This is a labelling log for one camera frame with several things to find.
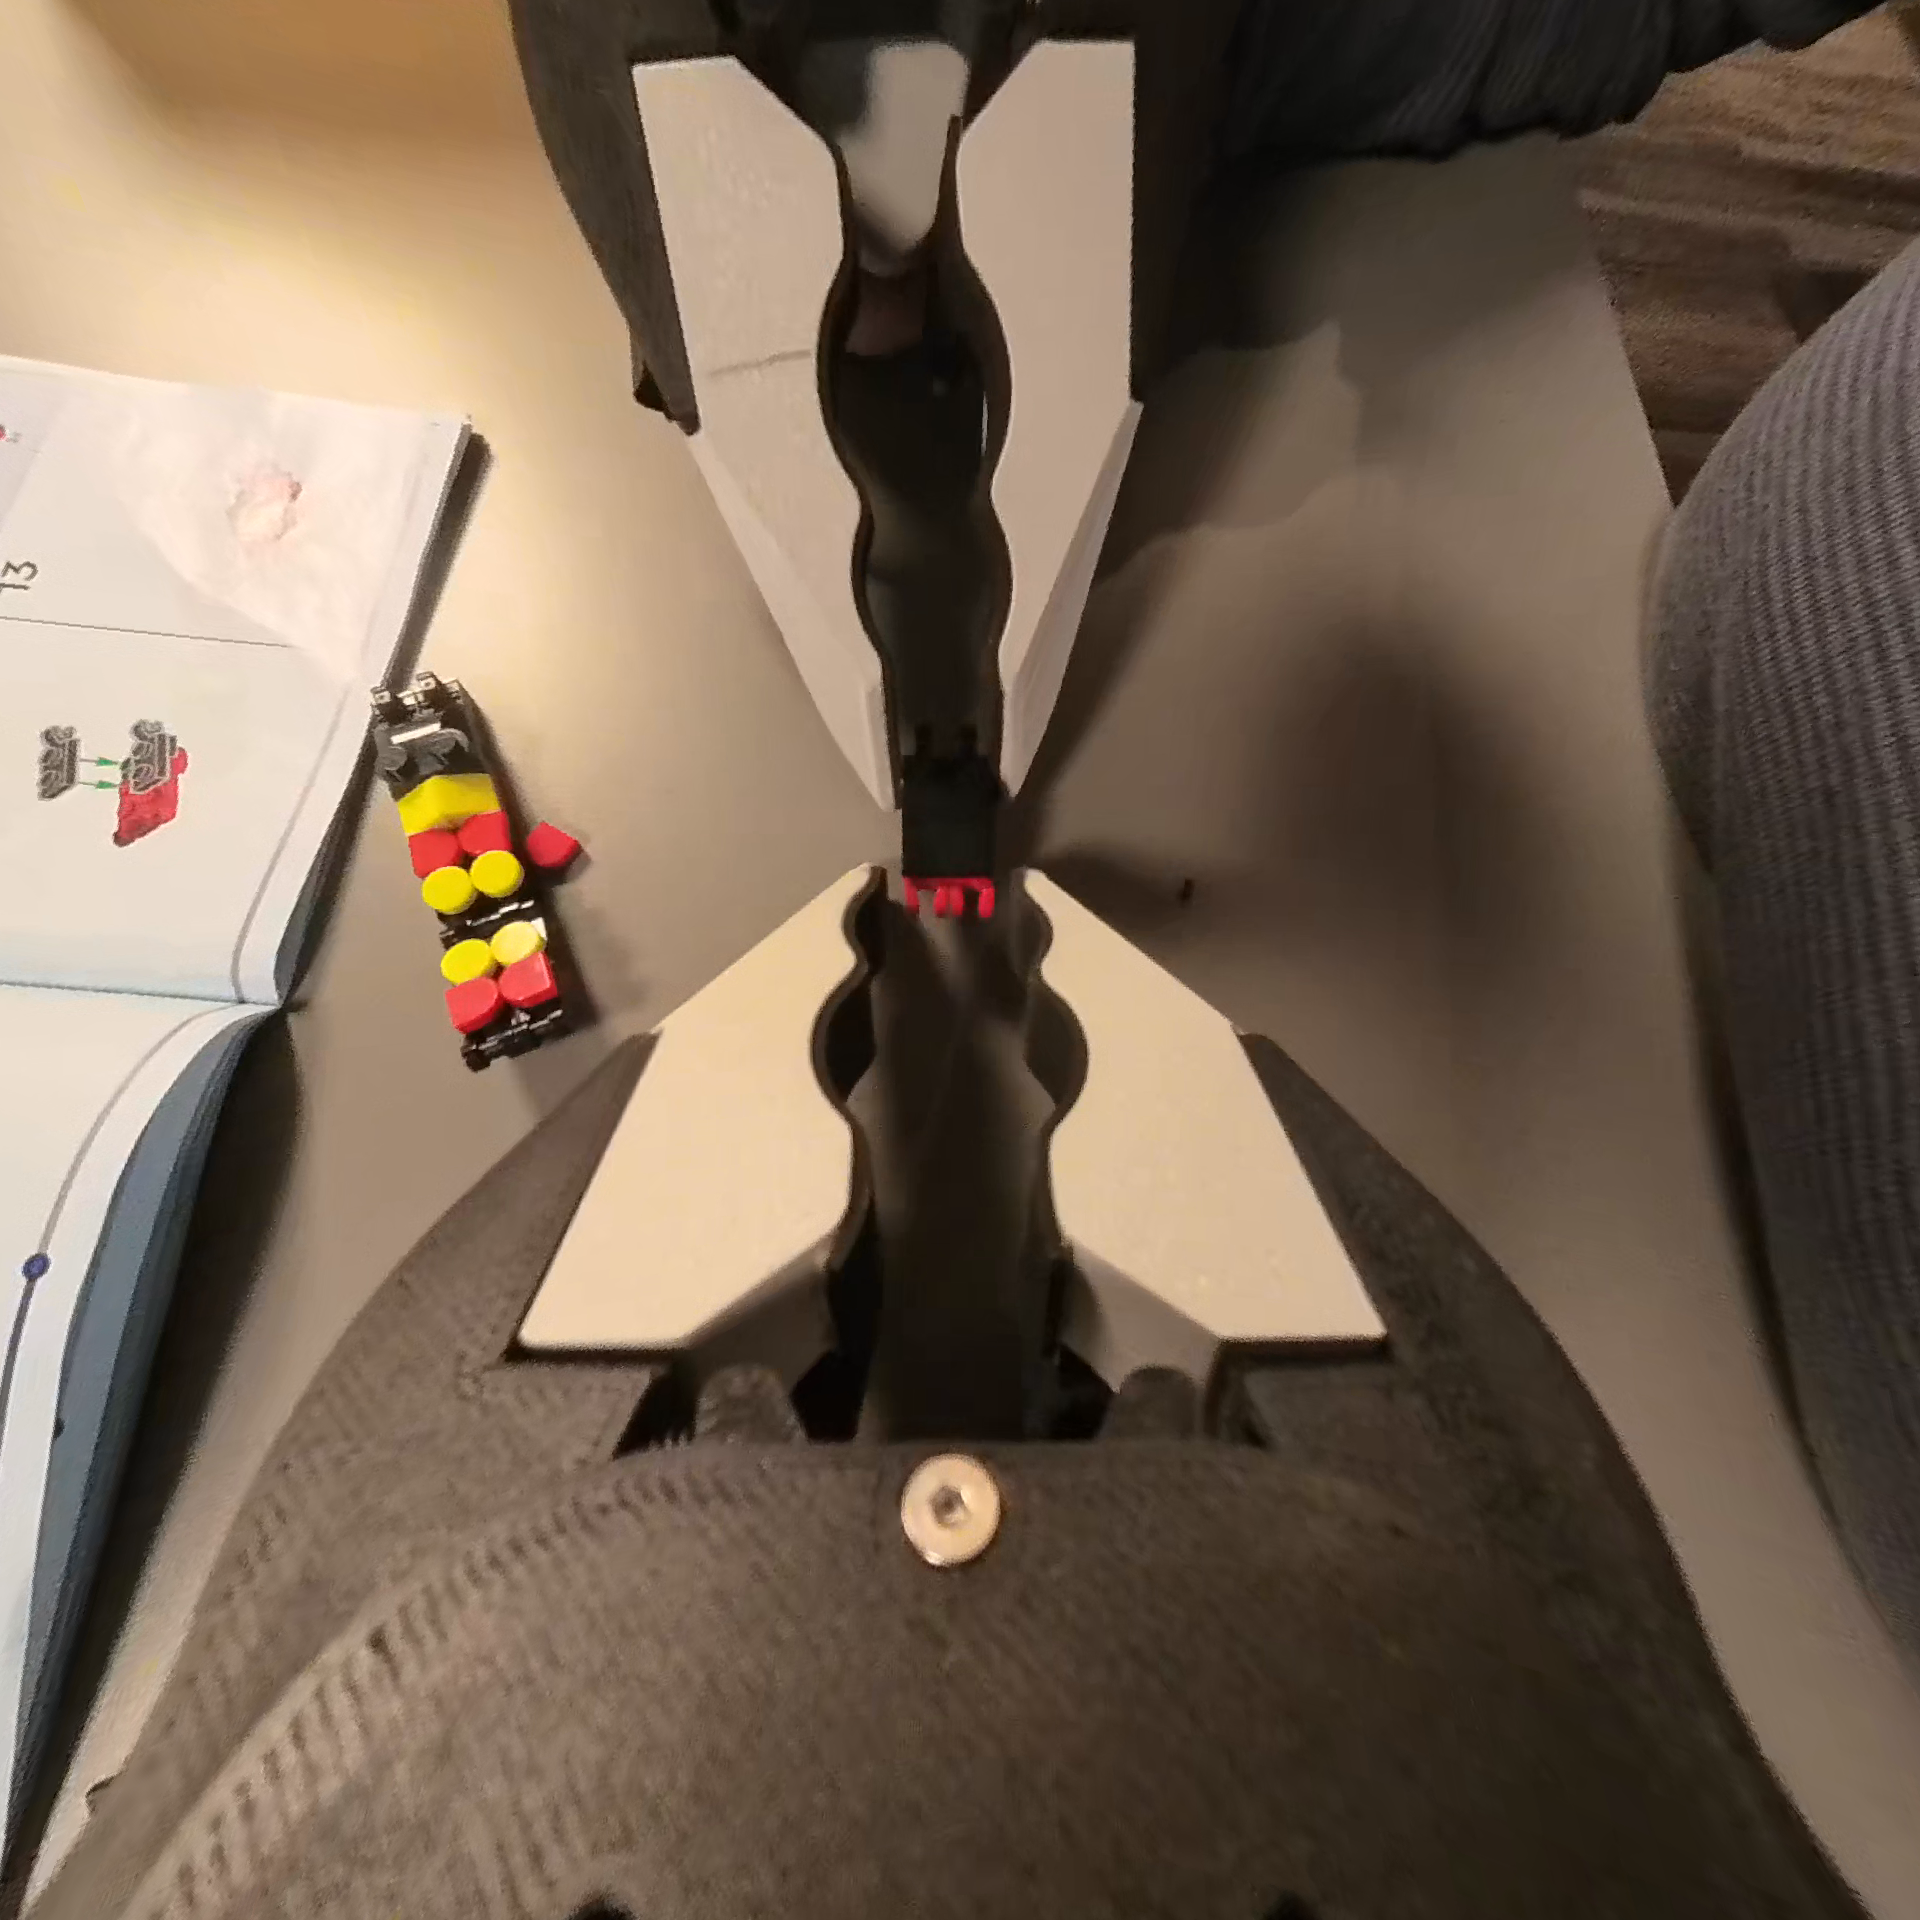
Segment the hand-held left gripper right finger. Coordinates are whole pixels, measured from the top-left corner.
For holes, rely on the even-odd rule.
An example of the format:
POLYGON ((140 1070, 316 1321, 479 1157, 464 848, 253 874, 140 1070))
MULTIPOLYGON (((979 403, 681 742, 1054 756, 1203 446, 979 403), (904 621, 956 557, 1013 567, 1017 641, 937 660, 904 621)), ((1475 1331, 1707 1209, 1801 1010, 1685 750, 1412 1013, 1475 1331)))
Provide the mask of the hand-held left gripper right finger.
POLYGON ((1065 1346, 1380 1346, 1240 1027, 1040 872, 1034 1076, 1065 1346))

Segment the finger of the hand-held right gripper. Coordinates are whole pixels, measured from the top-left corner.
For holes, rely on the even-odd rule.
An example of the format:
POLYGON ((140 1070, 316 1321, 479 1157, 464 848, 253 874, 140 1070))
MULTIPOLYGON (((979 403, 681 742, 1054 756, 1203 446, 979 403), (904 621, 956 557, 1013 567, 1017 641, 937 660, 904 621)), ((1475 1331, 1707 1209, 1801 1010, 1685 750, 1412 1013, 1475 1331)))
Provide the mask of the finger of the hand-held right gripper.
POLYGON ((845 265, 835 155, 739 60, 643 60, 632 84, 695 387, 692 455, 834 742, 895 812, 881 650, 854 586, 860 494, 826 412, 845 265))
POLYGON ((1034 40, 946 135, 937 272, 986 396, 962 526, 1004 788, 1040 750, 1141 425, 1132 115, 1130 40, 1034 40))

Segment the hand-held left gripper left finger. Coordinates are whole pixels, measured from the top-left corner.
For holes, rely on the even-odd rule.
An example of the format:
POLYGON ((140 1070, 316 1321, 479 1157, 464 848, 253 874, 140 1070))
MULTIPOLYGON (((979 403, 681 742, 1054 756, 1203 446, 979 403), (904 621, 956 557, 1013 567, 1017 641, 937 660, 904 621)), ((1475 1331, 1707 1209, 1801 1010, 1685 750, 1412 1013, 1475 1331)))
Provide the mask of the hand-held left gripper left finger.
POLYGON ((826 1356, 873 1183, 845 1111, 873 1060, 887 872, 857 864, 651 1034, 525 1311, 538 1356, 826 1356))

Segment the red black lego clip assembly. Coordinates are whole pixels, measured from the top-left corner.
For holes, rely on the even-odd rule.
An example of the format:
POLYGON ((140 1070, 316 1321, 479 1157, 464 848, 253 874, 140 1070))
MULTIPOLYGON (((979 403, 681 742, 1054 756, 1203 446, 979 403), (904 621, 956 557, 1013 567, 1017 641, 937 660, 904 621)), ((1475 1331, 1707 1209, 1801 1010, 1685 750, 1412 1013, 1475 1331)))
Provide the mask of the red black lego clip assembly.
MULTIPOLYGON (((912 735, 907 735, 907 750, 904 756, 921 742, 921 740, 935 740, 935 742, 954 742, 954 747, 979 747, 980 754, 987 754, 980 747, 980 735, 979 735, 979 724, 971 721, 956 721, 956 724, 935 724, 935 721, 913 721, 912 724, 912 735)), ((997 877, 986 877, 986 880, 907 880, 899 874, 899 884, 904 884, 904 908, 912 912, 921 911, 921 903, 933 903, 933 912, 935 918, 954 918, 954 922, 962 922, 966 912, 973 912, 979 922, 993 922, 997 912, 997 877)))

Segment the long black red yellow lego assembly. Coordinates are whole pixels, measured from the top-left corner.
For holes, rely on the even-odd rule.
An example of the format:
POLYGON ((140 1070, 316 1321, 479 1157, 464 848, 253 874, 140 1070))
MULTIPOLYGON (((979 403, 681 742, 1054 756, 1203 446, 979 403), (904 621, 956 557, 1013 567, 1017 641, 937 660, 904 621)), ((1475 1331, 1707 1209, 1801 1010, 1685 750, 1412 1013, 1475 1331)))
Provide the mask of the long black red yellow lego assembly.
POLYGON ((442 1010, 472 1072, 525 1060, 583 1019, 560 880, 529 867, 534 817, 468 686, 436 674, 375 683, 372 761, 436 922, 442 1010))

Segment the open instruction booklet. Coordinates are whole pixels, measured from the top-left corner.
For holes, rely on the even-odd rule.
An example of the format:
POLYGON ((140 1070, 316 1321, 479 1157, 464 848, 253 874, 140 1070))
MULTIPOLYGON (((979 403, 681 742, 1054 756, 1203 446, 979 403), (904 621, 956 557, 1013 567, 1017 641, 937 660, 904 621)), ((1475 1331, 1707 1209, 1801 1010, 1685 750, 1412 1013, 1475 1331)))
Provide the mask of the open instruction booklet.
POLYGON ((2 1837, 472 425, 2 357, 2 1837))

